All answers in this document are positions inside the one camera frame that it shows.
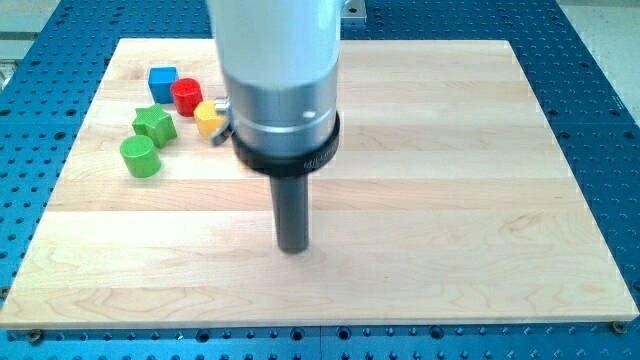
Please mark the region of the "black mounting ring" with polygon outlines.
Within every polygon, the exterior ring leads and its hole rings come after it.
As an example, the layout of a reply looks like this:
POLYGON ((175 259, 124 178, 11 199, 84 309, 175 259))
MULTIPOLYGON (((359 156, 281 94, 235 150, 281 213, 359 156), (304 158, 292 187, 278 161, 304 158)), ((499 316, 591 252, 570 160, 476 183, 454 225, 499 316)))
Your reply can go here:
POLYGON ((340 143, 341 119, 335 115, 334 127, 327 140, 317 149, 296 156, 269 155, 245 144, 232 134, 233 150, 237 158, 252 170, 271 177, 299 177, 314 172, 329 163, 340 143))

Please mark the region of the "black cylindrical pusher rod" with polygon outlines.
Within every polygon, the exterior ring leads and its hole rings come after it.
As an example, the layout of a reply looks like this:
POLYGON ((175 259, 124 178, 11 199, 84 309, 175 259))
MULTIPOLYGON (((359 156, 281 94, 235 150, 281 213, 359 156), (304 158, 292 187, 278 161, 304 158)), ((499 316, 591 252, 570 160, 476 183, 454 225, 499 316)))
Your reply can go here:
POLYGON ((304 252, 309 243, 308 178, 271 177, 277 244, 288 254, 304 252))

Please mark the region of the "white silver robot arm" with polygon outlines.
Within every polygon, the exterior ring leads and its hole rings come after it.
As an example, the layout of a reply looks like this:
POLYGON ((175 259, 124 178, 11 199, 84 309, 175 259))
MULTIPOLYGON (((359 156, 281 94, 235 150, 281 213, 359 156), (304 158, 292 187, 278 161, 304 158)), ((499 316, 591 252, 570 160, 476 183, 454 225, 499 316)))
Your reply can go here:
POLYGON ((210 0, 237 158, 270 179, 281 251, 309 243, 308 175, 337 152, 341 12, 334 0, 210 0))

